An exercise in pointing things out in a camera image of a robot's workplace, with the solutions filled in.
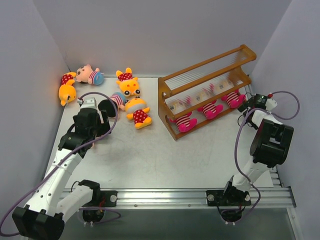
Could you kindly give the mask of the white pink plush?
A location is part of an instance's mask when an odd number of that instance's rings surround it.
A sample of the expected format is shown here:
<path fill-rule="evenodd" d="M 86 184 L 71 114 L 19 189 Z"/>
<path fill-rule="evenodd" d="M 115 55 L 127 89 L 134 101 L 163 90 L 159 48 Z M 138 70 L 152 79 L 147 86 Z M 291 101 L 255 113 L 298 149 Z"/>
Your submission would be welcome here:
<path fill-rule="evenodd" d="M 218 84 L 219 90 L 221 92 L 225 92 L 226 90 L 229 90 L 234 86 L 235 85 L 228 79 L 224 79 Z M 226 102 L 229 108 L 237 109 L 246 101 L 246 96 L 244 94 L 241 94 L 239 92 L 239 89 L 236 89 L 235 91 L 222 96 L 221 100 L 223 102 Z"/>
<path fill-rule="evenodd" d="M 214 85 L 210 84 L 208 88 L 203 88 L 199 94 L 195 97 L 195 100 L 197 102 L 202 102 L 207 98 L 210 98 L 214 95 Z M 216 100 L 211 101 L 207 104 L 204 104 L 202 106 L 200 106 L 199 108 L 197 108 L 197 111 L 202 113 L 207 120 L 212 120 L 214 119 L 218 114 L 220 114 L 223 109 L 224 106 L 222 104 L 218 104 L 216 105 Z"/>
<path fill-rule="evenodd" d="M 182 100 L 172 100 L 168 103 L 168 107 L 172 113 L 176 114 L 187 109 L 188 104 Z M 186 133 L 193 129 L 198 120 L 196 118 L 190 118 L 192 112 L 178 117 L 177 119 L 169 119 L 171 123 L 175 123 L 180 133 Z"/>

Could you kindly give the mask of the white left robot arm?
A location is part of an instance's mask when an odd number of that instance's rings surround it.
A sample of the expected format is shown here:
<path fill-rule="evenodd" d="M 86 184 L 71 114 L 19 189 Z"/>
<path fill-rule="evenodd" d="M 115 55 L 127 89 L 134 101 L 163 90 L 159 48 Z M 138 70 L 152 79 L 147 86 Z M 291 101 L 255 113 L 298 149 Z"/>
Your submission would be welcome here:
<path fill-rule="evenodd" d="M 73 116 L 73 125 L 60 139 L 49 172 L 24 207 L 16 207 L 12 219 L 21 236 L 36 240 L 58 240 L 65 223 L 79 208 L 97 204 L 100 184 L 80 182 L 72 193 L 60 200 L 73 171 L 93 143 L 111 131 L 107 111 L 101 107 L 83 107 Z"/>

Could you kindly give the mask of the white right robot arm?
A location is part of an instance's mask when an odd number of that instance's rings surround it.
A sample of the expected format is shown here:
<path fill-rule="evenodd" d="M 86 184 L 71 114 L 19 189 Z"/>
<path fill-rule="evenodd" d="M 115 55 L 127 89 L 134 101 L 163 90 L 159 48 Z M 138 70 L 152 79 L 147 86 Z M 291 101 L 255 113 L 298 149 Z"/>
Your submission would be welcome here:
<path fill-rule="evenodd" d="M 278 105 L 273 96 L 273 93 L 255 94 L 237 108 L 244 115 L 234 146 L 234 162 L 238 173 L 231 177 L 223 192 L 223 197 L 230 204 L 249 201 L 249 191 L 256 180 L 287 159 L 294 128 L 280 122 L 278 119 L 284 118 L 272 113 Z M 241 168 L 238 162 L 238 145 L 246 124 L 254 128 L 256 134 L 249 148 L 250 159 Z"/>

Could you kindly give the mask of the boy plush under left arm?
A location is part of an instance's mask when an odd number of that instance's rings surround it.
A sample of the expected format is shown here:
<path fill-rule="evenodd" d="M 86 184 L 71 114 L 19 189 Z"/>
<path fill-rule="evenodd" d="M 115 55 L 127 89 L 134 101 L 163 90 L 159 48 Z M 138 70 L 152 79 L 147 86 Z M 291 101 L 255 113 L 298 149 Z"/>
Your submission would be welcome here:
<path fill-rule="evenodd" d="M 96 138 L 94 138 L 92 141 L 93 141 L 93 142 L 91 143 L 90 149 L 94 149 L 94 148 L 95 148 Z"/>

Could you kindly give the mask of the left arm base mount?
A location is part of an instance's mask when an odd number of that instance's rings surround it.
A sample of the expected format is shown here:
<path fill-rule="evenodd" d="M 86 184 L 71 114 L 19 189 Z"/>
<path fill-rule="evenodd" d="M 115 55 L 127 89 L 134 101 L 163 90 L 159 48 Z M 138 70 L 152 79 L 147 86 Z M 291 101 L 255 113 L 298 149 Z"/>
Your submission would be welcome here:
<path fill-rule="evenodd" d="M 116 190 L 102 190 L 100 192 L 100 207 L 112 208 L 117 205 L 118 192 Z"/>

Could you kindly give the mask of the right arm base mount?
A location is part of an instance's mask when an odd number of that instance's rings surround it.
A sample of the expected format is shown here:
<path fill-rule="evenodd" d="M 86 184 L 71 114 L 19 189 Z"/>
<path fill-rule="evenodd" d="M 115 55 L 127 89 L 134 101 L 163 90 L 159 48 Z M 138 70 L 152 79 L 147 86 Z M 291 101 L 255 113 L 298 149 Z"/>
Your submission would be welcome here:
<path fill-rule="evenodd" d="M 223 190 L 207 190 L 205 193 L 210 207 L 243 207 L 252 204 L 247 191 L 243 192 L 231 185 Z"/>

